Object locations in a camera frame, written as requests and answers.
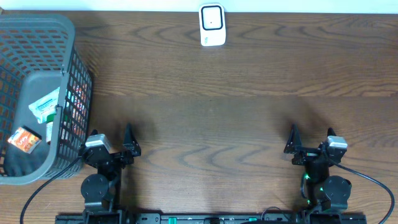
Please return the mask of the red white snack packet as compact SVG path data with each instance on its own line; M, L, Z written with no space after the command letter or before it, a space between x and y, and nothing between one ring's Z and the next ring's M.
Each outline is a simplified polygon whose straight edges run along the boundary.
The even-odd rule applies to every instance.
M63 142L73 142L75 136L83 139L86 133L87 84L73 84L72 91L67 92L66 108L62 119L62 133L60 134Z

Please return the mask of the teal white wipes packet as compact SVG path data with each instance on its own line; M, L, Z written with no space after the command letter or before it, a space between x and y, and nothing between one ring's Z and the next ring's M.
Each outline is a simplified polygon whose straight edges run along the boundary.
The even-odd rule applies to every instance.
M60 88L58 87L29 105L30 111L39 124L45 123L48 115L56 113L55 107L58 105L59 93Z

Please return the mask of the orange Kleenex tissue pack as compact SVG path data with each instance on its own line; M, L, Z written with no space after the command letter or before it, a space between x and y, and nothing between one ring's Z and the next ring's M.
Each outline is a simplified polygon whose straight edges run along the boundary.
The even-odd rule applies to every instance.
M22 152L30 154L40 144L41 138L34 135L32 132L19 127L7 141Z

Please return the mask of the green lid white jar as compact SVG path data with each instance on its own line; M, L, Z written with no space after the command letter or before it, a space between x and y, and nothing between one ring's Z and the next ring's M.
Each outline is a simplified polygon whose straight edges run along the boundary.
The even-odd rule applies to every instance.
M53 121L55 118L56 114L50 114L47 116L46 120L46 143L48 145L51 144L51 139L52 139L52 130L53 130Z

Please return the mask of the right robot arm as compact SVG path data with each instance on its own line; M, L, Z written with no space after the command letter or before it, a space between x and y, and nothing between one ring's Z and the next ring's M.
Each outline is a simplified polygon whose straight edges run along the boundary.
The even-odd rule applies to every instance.
M297 125L292 125L284 153L294 156L293 165L304 166L301 192L308 207L297 214L301 223L343 222L341 213L348 208L352 185L345 178L330 175L329 168L341 162L347 148L345 139L332 128L318 147L305 147Z

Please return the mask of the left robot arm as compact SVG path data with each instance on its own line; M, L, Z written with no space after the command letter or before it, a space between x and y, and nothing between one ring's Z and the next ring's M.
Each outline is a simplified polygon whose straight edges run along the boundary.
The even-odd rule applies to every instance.
M133 135L131 124L126 126L123 147L123 151L110 153L108 138L96 130L82 145L79 156L86 165L97 170L81 184L81 194L85 199L84 223L136 222L134 215L120 204L122 170L141 155L141 147Z

